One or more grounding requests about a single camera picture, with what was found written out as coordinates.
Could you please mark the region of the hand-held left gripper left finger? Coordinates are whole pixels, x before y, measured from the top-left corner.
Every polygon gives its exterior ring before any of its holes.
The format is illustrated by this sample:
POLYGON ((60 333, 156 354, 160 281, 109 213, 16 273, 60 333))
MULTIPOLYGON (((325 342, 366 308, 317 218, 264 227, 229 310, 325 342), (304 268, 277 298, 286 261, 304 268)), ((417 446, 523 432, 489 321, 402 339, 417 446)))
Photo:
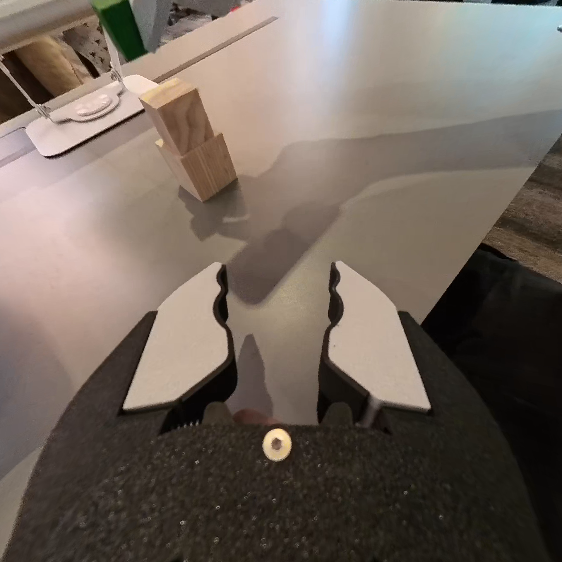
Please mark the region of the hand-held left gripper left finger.
POLYGON ((215 262, 158 307, 122 405, 124 414, 164 411, 165 424, 196 424, 238 383, 227 325, 228 276, 215 262))

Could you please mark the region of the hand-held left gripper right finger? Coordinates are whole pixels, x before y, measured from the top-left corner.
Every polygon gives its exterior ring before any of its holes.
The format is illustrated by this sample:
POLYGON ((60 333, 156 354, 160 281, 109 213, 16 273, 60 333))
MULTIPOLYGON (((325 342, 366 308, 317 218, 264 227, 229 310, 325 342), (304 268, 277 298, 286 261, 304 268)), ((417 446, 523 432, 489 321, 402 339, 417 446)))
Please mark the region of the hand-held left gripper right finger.
POLYGON ((328 291, 318 422, 337 403, 348 406, 359 426, 372 426, 384 408, 429 414, 432 406, 392 300, 342 261, 330 266, 328 291))

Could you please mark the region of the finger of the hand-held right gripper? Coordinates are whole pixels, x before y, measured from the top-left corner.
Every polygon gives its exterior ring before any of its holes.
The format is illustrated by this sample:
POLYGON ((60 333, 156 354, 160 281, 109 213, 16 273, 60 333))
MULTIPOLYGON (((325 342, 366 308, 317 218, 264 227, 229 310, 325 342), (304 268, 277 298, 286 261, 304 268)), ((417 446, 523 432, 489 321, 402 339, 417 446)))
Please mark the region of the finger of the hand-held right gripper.
POLYGON ((144 48, 148 52, 156 52, 167 26, 172 1, 132 1, 131 9, 144 48))

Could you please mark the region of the green wooden cube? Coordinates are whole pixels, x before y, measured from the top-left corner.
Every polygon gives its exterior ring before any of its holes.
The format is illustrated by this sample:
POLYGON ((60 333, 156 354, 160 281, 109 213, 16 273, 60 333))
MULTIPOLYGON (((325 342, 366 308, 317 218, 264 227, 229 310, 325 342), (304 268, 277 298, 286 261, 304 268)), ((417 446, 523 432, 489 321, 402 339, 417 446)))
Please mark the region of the green wooden cube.
POLYGON ((129 1, 90 1, 105 32, 126 61, 145 54, 143 40, 129 1))

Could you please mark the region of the medium plain wooden cube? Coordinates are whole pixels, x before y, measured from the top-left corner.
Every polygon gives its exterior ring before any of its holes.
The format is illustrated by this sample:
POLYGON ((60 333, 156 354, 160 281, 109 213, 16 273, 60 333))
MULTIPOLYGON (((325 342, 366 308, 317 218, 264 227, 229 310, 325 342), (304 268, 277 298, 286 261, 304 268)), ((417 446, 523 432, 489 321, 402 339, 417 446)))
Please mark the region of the medium plain wooden cube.
POLYGON ((185 156, 215 135, 198 89, 183 80, 165 81, 139 100, 175 156, 185 156))

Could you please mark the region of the large plain wooden cube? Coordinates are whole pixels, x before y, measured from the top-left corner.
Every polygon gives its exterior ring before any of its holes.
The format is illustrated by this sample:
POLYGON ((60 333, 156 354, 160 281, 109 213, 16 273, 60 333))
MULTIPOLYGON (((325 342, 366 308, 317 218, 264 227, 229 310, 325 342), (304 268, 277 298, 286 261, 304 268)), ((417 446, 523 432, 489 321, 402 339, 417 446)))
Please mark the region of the large plain wooden cube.
POLYGON ((162 139, 155 145, 179 186, 201 202, 213 198, 237 179, 223 133, 183 156, 175 155, 162 139))

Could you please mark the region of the white black-patterned cloth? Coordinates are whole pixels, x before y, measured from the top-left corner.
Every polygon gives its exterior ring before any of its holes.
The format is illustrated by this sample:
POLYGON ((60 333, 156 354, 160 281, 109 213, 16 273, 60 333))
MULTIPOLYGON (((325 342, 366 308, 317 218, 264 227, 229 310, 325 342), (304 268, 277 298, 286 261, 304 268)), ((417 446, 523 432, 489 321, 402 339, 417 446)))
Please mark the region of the white black-patterned cloth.
POLYGON ((73 49, 94 77, 111 72, 111 57, 102 26, 96 16, 62 32, 63 41, 73 49))

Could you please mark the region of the instruction sign on stand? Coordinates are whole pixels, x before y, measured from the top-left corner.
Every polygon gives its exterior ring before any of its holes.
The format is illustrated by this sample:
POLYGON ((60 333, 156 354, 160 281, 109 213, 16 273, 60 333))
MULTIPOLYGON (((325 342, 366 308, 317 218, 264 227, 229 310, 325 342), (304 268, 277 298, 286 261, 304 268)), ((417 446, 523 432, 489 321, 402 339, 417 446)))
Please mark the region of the instruction sign on stand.
POLYGON ((98 77, 84 57, 58 37, 42 36, 32 43, 1 54, 1 123, 21 115, 98 77))

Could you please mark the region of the white document stand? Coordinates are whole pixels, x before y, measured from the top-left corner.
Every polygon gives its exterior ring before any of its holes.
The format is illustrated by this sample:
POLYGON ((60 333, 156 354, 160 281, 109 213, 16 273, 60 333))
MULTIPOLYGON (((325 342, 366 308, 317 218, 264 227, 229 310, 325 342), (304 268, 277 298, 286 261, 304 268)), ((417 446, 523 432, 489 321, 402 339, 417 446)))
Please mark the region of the white document stand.
POLYGON ((25 133, 42 156, 60 156, 143 111, 140 97, 157 84, 124 75, 120 55, 134 61, 154 53, 169 9, 168 1, 1 1, 1 72, 38 114, 25 133), (34 101, 5 65, 4 53, 73 27, 92 11, 109 50, 109 82, 56 109, 34 101))

